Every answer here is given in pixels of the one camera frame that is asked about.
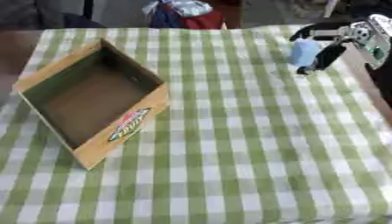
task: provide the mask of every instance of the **table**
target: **table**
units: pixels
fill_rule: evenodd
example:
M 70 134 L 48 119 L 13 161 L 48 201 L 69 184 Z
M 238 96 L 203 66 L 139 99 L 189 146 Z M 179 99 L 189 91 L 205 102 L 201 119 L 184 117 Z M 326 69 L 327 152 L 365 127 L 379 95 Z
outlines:
M 171 105 L 85 172 L 14 93 L 0 112 L 0 220 L 383 219 L 390 128 L 341 60 L 295 75 L 297 28 L 46 31 L 23 75 L 105 37 L 166 79 Z

